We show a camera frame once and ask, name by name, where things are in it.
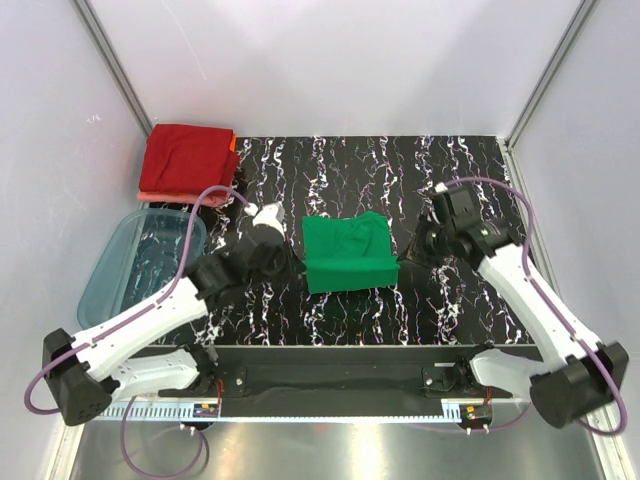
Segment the green t shirt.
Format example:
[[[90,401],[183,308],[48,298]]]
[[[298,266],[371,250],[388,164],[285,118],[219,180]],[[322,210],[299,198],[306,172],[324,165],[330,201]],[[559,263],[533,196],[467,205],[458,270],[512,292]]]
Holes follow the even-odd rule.
[[[306,216],[302,233],[311,294],[397,284],[399,264],[385,216],[372,211],[345,219]]]

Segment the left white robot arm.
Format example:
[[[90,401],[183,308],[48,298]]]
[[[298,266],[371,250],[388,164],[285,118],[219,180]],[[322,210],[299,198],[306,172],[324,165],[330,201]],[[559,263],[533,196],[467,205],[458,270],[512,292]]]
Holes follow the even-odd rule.
[[[189,264],[176,281],[116,317],[75,335],[43,341],[44,379],[68,426],[134,396],[202,397],[216,389],[217,355],[183,344],[166,354],[142,350],[178,327],[239,301],[262,283],[298,280],[305,267],[276,227],[258,224]]]

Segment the blue transparent plastic tray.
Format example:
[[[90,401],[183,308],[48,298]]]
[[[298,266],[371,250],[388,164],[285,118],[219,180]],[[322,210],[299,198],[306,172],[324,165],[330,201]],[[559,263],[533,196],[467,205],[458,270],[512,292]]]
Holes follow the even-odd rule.
[[[183,211],[146,208],[119,223],[79,302],[81,328],[102,324],[174,279],[189,218]]]

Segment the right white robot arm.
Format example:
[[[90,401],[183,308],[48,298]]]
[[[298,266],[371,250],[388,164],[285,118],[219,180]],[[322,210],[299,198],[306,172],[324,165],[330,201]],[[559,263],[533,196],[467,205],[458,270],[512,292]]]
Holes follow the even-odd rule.
[[[561,301],[528,262],[499,220],[483,219],[465,186],[440,186],[435,216],[422,216],[400,260],[432,269],[452,257],[466,262],[507,303],[541,356],[534,361],[480,345],[458,357],[443,376],[444,390],[476,396],[496,388],[531,403],[547,424],[563,428],[621,401],[629,355],[618,342],[604,344]]]

